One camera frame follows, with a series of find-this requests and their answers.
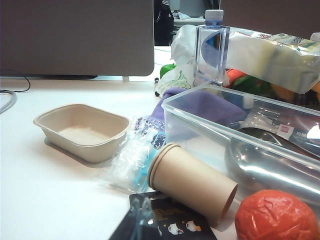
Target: purple towel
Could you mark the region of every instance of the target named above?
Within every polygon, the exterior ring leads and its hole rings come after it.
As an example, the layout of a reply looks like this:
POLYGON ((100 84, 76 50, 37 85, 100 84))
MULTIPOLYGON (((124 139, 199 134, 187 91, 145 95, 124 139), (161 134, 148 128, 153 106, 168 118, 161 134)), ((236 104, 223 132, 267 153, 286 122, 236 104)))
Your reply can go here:
POLYGON ((153 110, 153 113, 151 114, 151 117, 154 117, 156 119, 165 120, 164 116, 164 109, 161 107, 161 104, 163 101, 169 97, 172 97, 176 94, 184 92, 186 89, 174 86, 169 88, 163 93, 162 99, 158 102, 158 104, 155 106, 155 109, 153 110))
MULTIPOLYGON (((179 87, 172 87, 165 91, 163 98, 159 101, 151 116, 165 120, 164 110, 161 107, 162 102, 164 99, 183 91, 185 89, 179 87)), ((203 90, 192 91, 169 104, 177 109, 225 126, 241 121, 246 115, 241 108, 231 102, 214 93, 203 90)))

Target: desk surface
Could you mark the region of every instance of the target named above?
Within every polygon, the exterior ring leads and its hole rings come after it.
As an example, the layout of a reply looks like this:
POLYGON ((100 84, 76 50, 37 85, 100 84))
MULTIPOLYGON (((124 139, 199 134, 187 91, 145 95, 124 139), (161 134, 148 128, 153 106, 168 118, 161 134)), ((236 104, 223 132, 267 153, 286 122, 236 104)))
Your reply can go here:
MULTIPOLYGON (((152 81, 31 80, 31 89, 1 114, 1 239, 107 240, 129 209, 128 194, 98 177, 111 161, 66 154, 33 120, 73 103, 132 118, 150 115, 158 101, 152 81)), ((234 225, 214 232, 219 240, 236 239, 234 225)))

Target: paper cup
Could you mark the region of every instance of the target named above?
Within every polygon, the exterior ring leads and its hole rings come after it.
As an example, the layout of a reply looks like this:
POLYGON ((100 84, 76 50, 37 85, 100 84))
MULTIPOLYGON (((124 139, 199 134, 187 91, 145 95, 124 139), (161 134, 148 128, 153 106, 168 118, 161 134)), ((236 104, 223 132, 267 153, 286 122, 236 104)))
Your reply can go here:
POLYGON ((165 145, 152 161, 147 182, 218 224, 228 211, 238 184, 175 143, 165 145))

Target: plastic water bottle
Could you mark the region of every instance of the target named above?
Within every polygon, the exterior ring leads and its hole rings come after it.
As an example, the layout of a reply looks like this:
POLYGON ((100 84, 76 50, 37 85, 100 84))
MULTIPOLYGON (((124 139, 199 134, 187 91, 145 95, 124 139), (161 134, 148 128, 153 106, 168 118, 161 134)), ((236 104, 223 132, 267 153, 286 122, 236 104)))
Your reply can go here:
POLYGON ((230 28, 223 17, 223 10, 206 10, 205 25, 196 28, 194 86, 224 82, 230 28))

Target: red plastic ball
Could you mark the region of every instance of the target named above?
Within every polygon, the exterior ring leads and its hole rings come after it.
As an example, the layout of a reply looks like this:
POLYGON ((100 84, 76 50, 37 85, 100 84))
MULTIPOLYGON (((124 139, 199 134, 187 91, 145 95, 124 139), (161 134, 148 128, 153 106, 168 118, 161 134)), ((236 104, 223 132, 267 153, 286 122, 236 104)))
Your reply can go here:
POLYGON ((261 190, 245 198, 234 223, 238 240, 320 240, 312 209, 278 190, 261 190))

